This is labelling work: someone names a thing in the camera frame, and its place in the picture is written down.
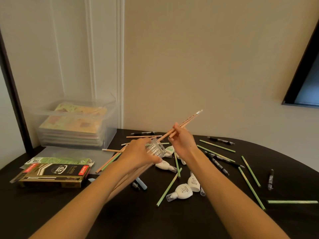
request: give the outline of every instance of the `tabletop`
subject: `tabletop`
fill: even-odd
[[[132,132],[137,131],[118,129],[109,148],[121,149],[122,143],[130,141],[126,136]],[[223,138],[235,143],[227,145],[209,141],[206,136],[195,135],[194,138],[198,145],[244,166],[241,156],[245,157],[261,187],[257,186],[247,168],[243,169],[243,172],[264,204],[265,213],[289,237],[319,238],[319,204],[274,205],[266,202],[266,200],[318,200],[318,172],[293,158],[251,142]],[[213,147],[199,140],[230,148],[236,153]],[[35,154],[42,149],[36,148]],[[9,181],[21,171],[19,167],[30,158],[31,156],[24,154],[0,170],[2,238],[28,238],[90,184],[86,181],[81,189],[18,188],[16,184],[10,184]],[[174,158],[164,158],[164,160],[175,166]],[[229,172],[228,178],[258,204],[239,170],[223,162],[220,164]],[[181,178],[174,182],[168,193],[172,193],[178,185],[187,183],[190,171],[187,165],[181,164],[180,160],[179,167],[183,168]],[[270,169],[275,171],[272,191],[267,189]],[[194,193],[185,200],[176,199],[167,202],[164,199],[159,207],[156,206],[174,176],[171,171],[150,167],[140,176],[148,186],[147,190],[137,191],[127,186],[103,207],[87,238],[176,239],[197,236],[230,238],[207,197],[202,197],[199,193]]]

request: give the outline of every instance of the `plastic storage bin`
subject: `plastic storage bin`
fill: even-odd
[[[117,104],[61,99],[30,109],[42,146],[107,148],[117,129]]]

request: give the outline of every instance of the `person's left arm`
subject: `person's left arm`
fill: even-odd
[[[85,238],[118,182],[133,169],[162,161],[160,157],[146,152],[145,144],[148,142],[149,138],[132,140],[117,161],[111,163],[92,184],[46,222],[30,239]]]

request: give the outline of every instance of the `dark vertical frame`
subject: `dark vertical frame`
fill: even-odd
[[[282,104],[295,104],[295,100],[304,84],[312,65],[319,54],[319,21],[316,28],[309,40],[308,46],[305,50],[304,55],[299,63],[297,71],[293,77],[287,94]]]
[[[10,63],[8,60],[7,52],[6,52],[2,34],[1,34],[1,30],[0,30],[0,66],[3,73],[5,84],[8,89],[14,114],[18,122],[24,147],[28,154],[33,155],[33,147],[31,143],[30,135],[26,127],[26,120],[24,118],[23,111],[21,108],[17,88],[13,79]]]

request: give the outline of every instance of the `black pen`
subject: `black pen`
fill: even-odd
[[[272,187],[272,181],[274,179],[274,170],[270,170],[270,173],[269,173],[269,180],[268,180],[268,190],[272,190],[273,187]]]
[[[153,135],[155,133],[157,133],[157,132],[140,132],[140,133],[131,133],[131,135],[143,136],[143,135],[146,135],[146,134]]]
[[[234,145],[233,142],[230,142],[230,141],[226,141],[226,140],[222,140],[222,139],[219,139],[219,138],[212,138],[212,137],[208,137],[210,140],[212,141],[218,141],[218,142],[223,142],[225,144],[228,144],[228,145]]]
[[[220,170],[221,170],[225,175],[228,175],[228,176],[229,176],[229,173],[227,172],[227,170],[224,169],[223,166],[221,166],[221,165],[213,158],[213,156],[211,156],[209,153],[205,153],[205,154],[206,154],[206,156],[207,156],[210,160],[212,160],[212,161],[214,162],[214,164],[216,164],[217,167],[220,168]]]
[[[236,167],[236,168],[238,168],[238,167],[242,167],[243,169],[245,168],[244,166],[242,166],[242,165],[240,165],[240,164],[237,164],[237,163],[235,163],[235,162],[232,162],[232,161],[229,161],[229,160],[227,160],[227,159],[225,159],[225,158],[223,158],[223,157],[221,157],[221,156],[218,156],[218,155],[216,155],[216,154],[210,154],[213,158],[217,158],[217,159],[219,159],[219,160],[221,160],[221,161],[223,161],[223,162],[226,162],[226,163],[229,163],[230,165],[232,165],[232,166],[234,166],[234,167]]]

